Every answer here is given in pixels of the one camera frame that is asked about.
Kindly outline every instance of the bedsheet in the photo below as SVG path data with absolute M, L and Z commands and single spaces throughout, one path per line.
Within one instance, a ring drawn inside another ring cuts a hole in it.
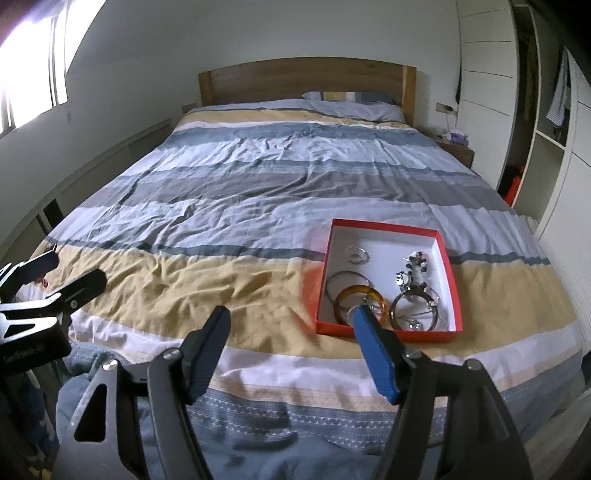
M 48 236 L 36 253 L 57 244 L 60 266 L 47 291 L 95 267 L 108 278 L 72 318 L 72 339 L 91 344 L 76 344 L 72 371 L 90 371 L 93 345 L 148 360 L 225 304 L 228 344 L 189 408 L 206 458 L 219 455 L 216 478 L 236 478 L 241 465 L 252 466 L 243 478 L 312 478 L 305 462 L 319 468 L 341 451 L 367 459 L 363 478 L 395 407 L 357 344 L 316 335 L 312 314 L 331 220 L 401 223 L 441 232 L 462 308 L 454 342 L 420 348 L 482 361 L 527 440 L 581 375 L 580 326 L 548 259 L 496 192 L 431 139 L 325 103 L 196 109 Z M 261 452 L 276 456 L 271 471 L 254 460 Z

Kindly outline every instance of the wooden nightstand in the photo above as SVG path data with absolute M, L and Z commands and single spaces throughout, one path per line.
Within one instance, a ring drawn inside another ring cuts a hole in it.
M 472 161 L 474 160 L 474 151 L 466 145 L 459 145 L 457 143 L 451 143 L 445 138 L 434 137 L 434 142 L 444 149 L 447 153 L 456 157 L 462 165 L 471 168 Z

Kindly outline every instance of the headboard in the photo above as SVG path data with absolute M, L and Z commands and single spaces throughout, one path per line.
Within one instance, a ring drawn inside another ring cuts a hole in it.
M 199 74 L 203 106 L 300 98 L 304 93 L 391 95 L 414 122 L 417 70 L 408 65 L 344 57 L 295 57 L 242 63 Z

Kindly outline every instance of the brown bangle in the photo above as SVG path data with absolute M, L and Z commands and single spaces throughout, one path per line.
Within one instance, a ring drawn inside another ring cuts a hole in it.
M 340 303 L 353 293 L 365 293 L 368 297 L 372 297 L 376 302 L 378 302 L 382 308 L 382 315 L 379 319 L 379 322 L 383 323 L 386 321 L 388 318 L 388 306 L 386 305 L 386 300 L 384 297 L 382 297 L 380 292 L 372 287 L 368 287 L 367 285 L 351 285 L 350 287 L 341 290 L 341 292 L 336 296 L 335 302 L 333 303 L 333 315 L 335 316 L 335 319 L 338 323 L 341 325 L 349 325 L 340 313 Z

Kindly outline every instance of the wall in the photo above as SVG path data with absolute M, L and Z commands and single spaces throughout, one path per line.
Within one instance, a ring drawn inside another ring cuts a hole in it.
M 68 102 L 0 139 L 0 245 L 85 163 L 150 125 L 178 118 L 181 105 L 199 101 L 198 72 L 290 56 L 413 65 L 415 124 L 445 126 L 434 106 L 455 106 L 456 4 L 107 0 L 66 76 Z

